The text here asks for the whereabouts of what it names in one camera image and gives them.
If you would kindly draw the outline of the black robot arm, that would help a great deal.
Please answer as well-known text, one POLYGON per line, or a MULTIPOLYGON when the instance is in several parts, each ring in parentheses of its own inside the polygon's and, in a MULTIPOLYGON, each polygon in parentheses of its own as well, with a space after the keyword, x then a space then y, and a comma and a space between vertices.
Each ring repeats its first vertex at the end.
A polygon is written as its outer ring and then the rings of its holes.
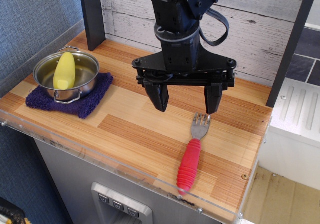
POLYGON ((209 15, 225 27, 228 20, 212 9, 218 0, 151 0, 156 23, 154 33, 161 52, 132 62, 137 81, 154 107, 164 112, 169 102, 168 86, 203 86, 206 112, 218 111, 223 91, 235 85, 234 59, 206 50, 200 22, 209 15))

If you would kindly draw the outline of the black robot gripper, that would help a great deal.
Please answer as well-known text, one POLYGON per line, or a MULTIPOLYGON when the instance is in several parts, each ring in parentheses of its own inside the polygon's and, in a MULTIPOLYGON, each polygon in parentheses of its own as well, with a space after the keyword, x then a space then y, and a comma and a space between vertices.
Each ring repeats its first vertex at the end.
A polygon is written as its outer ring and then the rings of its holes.
POLYGON ((237 62, 207 51, 201 44, 200 30, 199 26, 193 26, 187 32, 173 33, 155 26, 155 36, 161 42, 162 51, 132 62, 139 84, 144 81, 156 83, 145 84, 145 90, 158 111, 167 109, 167 85, 205 86, 206 113, 209 115, 219 109, 222 87, 234 87, 237 62))

